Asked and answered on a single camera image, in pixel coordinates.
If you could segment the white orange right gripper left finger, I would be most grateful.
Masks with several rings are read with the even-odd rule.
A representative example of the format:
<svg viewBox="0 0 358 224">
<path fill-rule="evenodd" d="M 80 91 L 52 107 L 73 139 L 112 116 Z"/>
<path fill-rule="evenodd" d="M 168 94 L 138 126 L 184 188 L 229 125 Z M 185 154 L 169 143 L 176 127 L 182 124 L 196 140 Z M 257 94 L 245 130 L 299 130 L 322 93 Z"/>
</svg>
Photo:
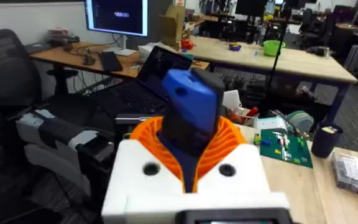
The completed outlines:
<svg viewBox="0 0 358 224">
<path fill-rule="evenodd" d="M 135 127 L 119 143 L 101 216 L 105 223 L 173 223 L 170 206 L 183 195 L 183 172 L 159 141 L 161 116 Z"/>
</svg>

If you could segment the white orange right gripper right finger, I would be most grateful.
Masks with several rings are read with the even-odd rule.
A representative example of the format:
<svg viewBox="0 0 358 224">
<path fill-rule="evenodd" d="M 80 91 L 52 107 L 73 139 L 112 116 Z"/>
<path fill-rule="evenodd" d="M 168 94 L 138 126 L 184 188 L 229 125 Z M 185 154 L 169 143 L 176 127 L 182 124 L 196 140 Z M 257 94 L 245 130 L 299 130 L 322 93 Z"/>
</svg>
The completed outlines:
<svg viewBox="0 0 358 224">
<path fill-rule="evenodd" d="M 271 191 L 259 149 L 248 144 L 240 129 L 223 117 L 197 163 L 193 191 L 218 200 L 288 201 L 283 192 Z"/>
</svg>

